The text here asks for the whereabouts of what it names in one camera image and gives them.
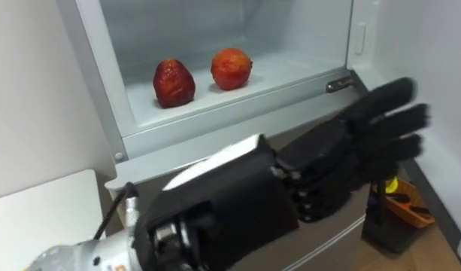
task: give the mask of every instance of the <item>refrigerator drawer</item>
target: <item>refrigerator drawer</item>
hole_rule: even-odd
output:
[[[347,270],[362,232],[367,195],[364,187],[337,214],[301,224],[299,230],[248,255],[232,271]]]

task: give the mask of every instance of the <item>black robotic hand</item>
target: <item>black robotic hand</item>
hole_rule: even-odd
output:
[[[334,214],[352,191],[385,181],[397,173],[399,161],[420,154],[421,137],[415,132],[428,124],[428,106],[389,114],[414,94],[409,78],[388,83],[278,152],[301,221]]]
[[[395,175],[399,161],[421,152],[414,133],[427,125],[427,106],[389,114],[414,93],[412,80],[399,79],[277,153],[254,135],[188,168],[138,219],[132,247],[141,268],[227,270],[297,230],[298,219],[328,217],[352,191]]]

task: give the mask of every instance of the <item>yellow object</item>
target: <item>yellow object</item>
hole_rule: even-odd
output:
[[[408,195],[409,198],[411,198],[411,203],[409,205],[427,208],[424,200],[420,197],[419,191],[417,191],[417,188],[414,185],[409,184],[406,181],[400,181],[399,188],[396,192]],[[433,216],[419,215],[390,197],[386,198],[386,207],[404,221],[419,229],[427,227],[435,222]]]
[[[399,187],[399,180],[396,177],[392,179],[392,181],[386,181],[386,193],[394,193],[397,190],[397,187]]]

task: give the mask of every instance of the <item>red apple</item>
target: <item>red apple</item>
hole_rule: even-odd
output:
[[[242,87],[250,77],[252,61],[242,51],[227,48],[212,59],[211,73],[215,84],[222,90],[235,90]]]
[[[163,60],[153,77],[156,99],[163,108],[185,105],[193,101],[195,81],[182,62],[176,59]]]

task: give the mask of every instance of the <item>refrigerator wall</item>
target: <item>refrigerator wall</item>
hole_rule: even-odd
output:
[[[461,1],[363,2],[354,2],[361,9],[353,13],[367,16],[353,18],[350,68],[369,89],[401,76],[417,81],[417,101],[430,104],[432,117],[417,162],[461,229]],[[363,23],[372,35],[365,33],[358,56],[353,45]]]
[[[84,169],[116,177],[56,3],[0,0],[0,196]]]

